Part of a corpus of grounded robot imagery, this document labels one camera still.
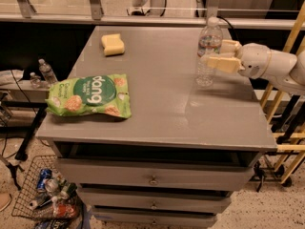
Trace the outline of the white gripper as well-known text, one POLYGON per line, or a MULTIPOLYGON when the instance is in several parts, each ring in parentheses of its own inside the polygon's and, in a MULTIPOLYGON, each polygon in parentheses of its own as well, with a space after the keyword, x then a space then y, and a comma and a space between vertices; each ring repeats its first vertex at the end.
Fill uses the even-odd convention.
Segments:
POLYGON ((251 79, 260 78, 268 68, 271 50, 264 45, 250 43, 242 46, 239 41, 223 39, 221 53, 233 52, 236 57, 203 55, 200 62, 224 73, 237 73, 251 79))

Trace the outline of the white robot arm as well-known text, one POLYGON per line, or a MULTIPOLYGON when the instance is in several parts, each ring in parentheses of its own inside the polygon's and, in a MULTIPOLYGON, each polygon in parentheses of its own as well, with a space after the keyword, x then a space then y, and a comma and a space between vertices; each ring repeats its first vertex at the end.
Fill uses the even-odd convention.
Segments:
POLYGON ((261 44, 241 45, 238 41, 223 40, 220 53, 205 53, 200 61, 224 73, 265 79, 287 94, 305 94, 305 52, 295 55, 261 44))

